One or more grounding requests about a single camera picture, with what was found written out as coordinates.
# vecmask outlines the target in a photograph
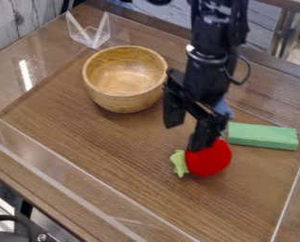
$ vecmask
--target bowl rim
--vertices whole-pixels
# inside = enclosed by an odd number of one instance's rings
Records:
[[[118,48],[137,48],[137,49],[143,49],[149,52],[151,52],[151,54],[161,60],[161,63],[163,64],[163,68],[165,70],[167,71],[167,63],[163,59],[163,57],[151,49],[143,47],[143,46],[139,46],[139,45],[118,45],[118,46],[113,46],[113,47],[109,47],[101,51],[98,51],[94,55],[91,55],[91,57],[88,57],[88,59],[86,60],[84,64],[83,64],[83,68],[82,68],[82,77],[83,77],[83,82],[86,83],[86,85],[95,91],[98,92],[99,94],[102,95],[109,95],[109,96],[118,96],[118,97],[125,97],[125,96],[137,96],[137,95],[142,95],[142,94],[146,94],[147,92],[150,92],[151,90],[154,90],[165,81],[166,77],[167,77],[167,74],[166,74],[166,71],[159,79],[159,81],[157,81],[157,83],[153,85],[153,87],[150,87],[146,91],[138,93],[138,94],[130,94],[130,95],[115,95],[115,94],[109,94],[109,93],[105,93],[102,92],[101,90],[98,90],[95,88],[95,86],[91,84],[88,78],[87,78],[87,75],[86,75],[86,69],[87,69],[87,66],[88,66],[88,63],[93,61],[93,59],[101,55],[105,51],[109,51],[109,50],[113,50],[113,49],[118,49]]]

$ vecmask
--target red tomato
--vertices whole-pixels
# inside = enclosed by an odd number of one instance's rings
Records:
[[[230,164],[232,150],[221,139],[200,152],[185,151],[185,162],[191,174],[209,177]]]

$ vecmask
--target green sponge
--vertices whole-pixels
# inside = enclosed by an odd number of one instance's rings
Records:
[[[228,143],[288,150],[299,147],[296,129],[232,122],[228,125]]]

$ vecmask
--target wooden bowl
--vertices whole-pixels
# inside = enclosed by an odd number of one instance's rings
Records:
[[[99,51],[86,61],[83,82],[93,100],[113,112],[139,112],[158,100],[167,63],[150,49],[133,45]]]

